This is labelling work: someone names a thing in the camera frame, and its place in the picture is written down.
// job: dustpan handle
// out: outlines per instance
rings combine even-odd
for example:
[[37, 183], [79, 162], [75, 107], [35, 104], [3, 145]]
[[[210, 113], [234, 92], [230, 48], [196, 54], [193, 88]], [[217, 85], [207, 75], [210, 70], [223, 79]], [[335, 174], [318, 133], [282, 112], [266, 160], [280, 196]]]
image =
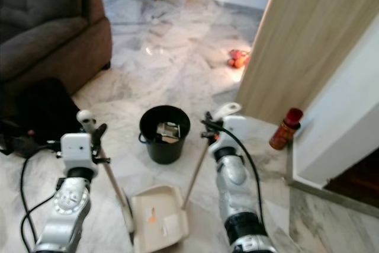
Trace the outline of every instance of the dustpan handle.
[[200, 170], [201, 164], [203, 163], [204, 158], [207, 156], [207, 151], [208, 151], [208, 144], [206, 143], [205, 147], [204, 147], [204, 150], [203, 150], [203, 152], [202, 152], [202, 154], [200, 156], [200, 159], [199, 159], [199, 161], [196, 164], [195, 172], [192, 175], [191, 182], [189, 183], [187, 195], [186, 195], [186, 197], [184, 199], [184, 202], [183, 202], [183, 205], [182, 205], [182, 210], [185, 210], [185, 208], [187, 207], [188, 200], [190, 199], [190, 195], [191, 195], [192, 189], [194, 187], [197, 175], [199, 174], [199, 170]]

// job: red spray can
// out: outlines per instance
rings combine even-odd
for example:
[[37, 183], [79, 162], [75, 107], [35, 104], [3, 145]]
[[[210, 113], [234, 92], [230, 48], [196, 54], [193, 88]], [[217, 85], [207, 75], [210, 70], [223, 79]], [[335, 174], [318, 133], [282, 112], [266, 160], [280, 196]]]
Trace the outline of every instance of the red spray can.
[[281, 150], [292, 141], [294, 133], [300, 128], [300, 119], [303, 112], [297, 108], [291, 108], [277, 131], [269, 141], [272, 148]]

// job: black bag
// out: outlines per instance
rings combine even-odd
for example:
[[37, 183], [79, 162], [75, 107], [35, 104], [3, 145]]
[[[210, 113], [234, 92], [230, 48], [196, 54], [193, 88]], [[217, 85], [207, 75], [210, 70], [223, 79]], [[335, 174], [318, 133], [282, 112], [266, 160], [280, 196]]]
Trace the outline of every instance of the black bag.
[[16, 99], [19, 117], [0, 121], [0, 140], [4, 154], [15, 151], [21, 156], [47, 140], [60, 140], [65, 133], [77, 133], [79, 108], [63, 84], [47, 78], [26, 88]]
[[81, 128], [76, 120], [79, 108], [56, 78], [41, 80], [25, 89], [16, 105], [25, 126], [34, 131], [38, 143], [60, 140], [65, 133], [77, 133]]

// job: wooden door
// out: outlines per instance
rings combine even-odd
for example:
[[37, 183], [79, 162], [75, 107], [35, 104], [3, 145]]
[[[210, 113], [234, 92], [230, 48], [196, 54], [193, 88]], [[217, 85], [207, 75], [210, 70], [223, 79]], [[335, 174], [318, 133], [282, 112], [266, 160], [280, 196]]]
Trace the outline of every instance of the wooden door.
[[278, 124], [305, 110], [379, 12], [379, 0], [270, 0], [236, 101]]

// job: white dustpan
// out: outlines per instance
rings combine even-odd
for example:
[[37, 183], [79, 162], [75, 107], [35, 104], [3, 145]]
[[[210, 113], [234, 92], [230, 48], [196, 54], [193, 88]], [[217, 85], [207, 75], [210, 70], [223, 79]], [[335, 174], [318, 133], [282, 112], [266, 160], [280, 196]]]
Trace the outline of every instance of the white dustpan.
[[187, 214], [182, 209], [179, 187], [155, 186], [131, 200], [134, 233], [134, 252], [151, 253], [166, 248], [188, 236]]

